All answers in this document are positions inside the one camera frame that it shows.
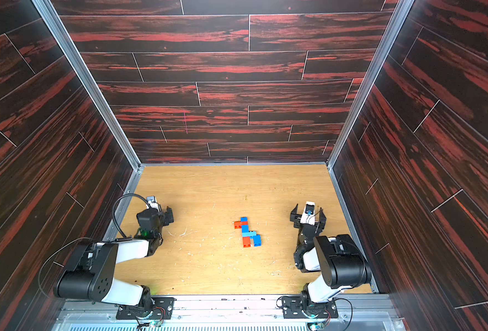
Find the small red lego brick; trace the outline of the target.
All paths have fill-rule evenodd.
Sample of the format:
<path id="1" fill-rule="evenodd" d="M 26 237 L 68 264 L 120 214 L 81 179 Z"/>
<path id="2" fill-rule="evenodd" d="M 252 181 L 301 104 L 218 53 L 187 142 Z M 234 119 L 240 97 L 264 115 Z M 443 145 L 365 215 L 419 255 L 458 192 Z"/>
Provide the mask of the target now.
<path id="1" fill-rule="evenodd" d="M 244 248 L 249 248 L 252 246 L 251 239 L 249 237 L 243 237 L 242 239 L 242 245 Z"/>

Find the red long lego brick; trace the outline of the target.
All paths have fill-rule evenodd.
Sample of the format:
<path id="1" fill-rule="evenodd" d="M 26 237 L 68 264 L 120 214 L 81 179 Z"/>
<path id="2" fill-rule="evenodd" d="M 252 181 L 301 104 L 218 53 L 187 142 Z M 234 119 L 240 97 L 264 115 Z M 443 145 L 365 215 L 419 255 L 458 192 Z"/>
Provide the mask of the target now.
<path id="1" fill-rule="evenodd" d="M 234 222 L 234 228 L 235 229 L 241 229 L 243 226 L 247 226 L 248 222 L 247 221 L 236 221 Z"/>

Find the light blue long lego brick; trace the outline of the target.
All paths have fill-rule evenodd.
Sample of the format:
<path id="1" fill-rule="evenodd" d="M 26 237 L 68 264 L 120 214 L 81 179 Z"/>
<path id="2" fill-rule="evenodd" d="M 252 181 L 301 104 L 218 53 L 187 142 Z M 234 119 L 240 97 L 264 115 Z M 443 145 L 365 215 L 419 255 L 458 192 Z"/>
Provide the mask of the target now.
<path id="1" fill-rule="evenodd" d="M 252 232 L 243 232 L 242 233 L 242 237 L 255 237 L 257 235 L 256 232 L 252 231 Z"/>

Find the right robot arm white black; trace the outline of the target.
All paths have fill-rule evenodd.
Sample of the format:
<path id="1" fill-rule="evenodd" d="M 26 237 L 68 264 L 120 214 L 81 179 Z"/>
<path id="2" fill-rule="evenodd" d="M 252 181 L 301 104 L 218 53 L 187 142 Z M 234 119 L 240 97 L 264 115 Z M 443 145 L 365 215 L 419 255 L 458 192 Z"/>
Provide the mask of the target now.
<path id="1" fill-rule="evenodd" d="M 309 316 L 332 309 L 333 299 L 344 290 L 369 284 L 372 270 L 368 261 L 348 234 L 335 237 L 322 235 L 326 216 L 314 202 L 305 204 L 303 213 L 294 208 L 290 222 L 298 230 L 294 263 L 302 273 L 319 273 L 317 279 L 305 284 L 298 309 Z"/>

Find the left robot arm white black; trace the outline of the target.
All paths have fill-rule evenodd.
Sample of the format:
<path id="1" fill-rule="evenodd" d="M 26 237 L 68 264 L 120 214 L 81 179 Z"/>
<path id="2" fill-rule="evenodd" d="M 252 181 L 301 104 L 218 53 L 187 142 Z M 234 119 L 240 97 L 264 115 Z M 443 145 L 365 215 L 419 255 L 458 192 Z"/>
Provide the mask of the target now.
<path id="1" fill-rule="evenodd" d="M 162 229 L 174 222 L 173 211 L 147 208 L 136 215 L 140 230 L 134 237 L 78 244 L 54 288 L 61 299 L 138 307 L 148 315 L 154 309 L 150 289 L 114 278 L 116 265 L 154 255 L 163 243 Z"/>

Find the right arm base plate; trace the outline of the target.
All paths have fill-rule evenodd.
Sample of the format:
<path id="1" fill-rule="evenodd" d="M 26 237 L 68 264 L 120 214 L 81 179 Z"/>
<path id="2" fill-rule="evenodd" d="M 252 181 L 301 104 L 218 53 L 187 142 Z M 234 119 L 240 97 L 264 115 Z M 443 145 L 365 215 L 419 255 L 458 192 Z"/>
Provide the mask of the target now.
<path id="1" fill-rule="evenodd" d="M 285 295 L 276 301 L 285 319 L 337 319 L 338 311 L 332 301 L 314 303 L 301 295 Z"/>

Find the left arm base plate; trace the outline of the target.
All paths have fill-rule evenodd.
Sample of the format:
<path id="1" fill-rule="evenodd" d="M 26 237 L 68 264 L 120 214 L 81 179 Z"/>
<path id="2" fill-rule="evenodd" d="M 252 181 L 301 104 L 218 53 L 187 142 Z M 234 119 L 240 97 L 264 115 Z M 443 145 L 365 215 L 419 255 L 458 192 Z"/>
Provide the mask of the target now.
<path id="1" fill-rule="evenodd" d="M 118 321 L 163 321 L 170 320 L 174 311 L 174 297 L 152 297 L 151 303 L 143 306 L 118 306 Z"/>

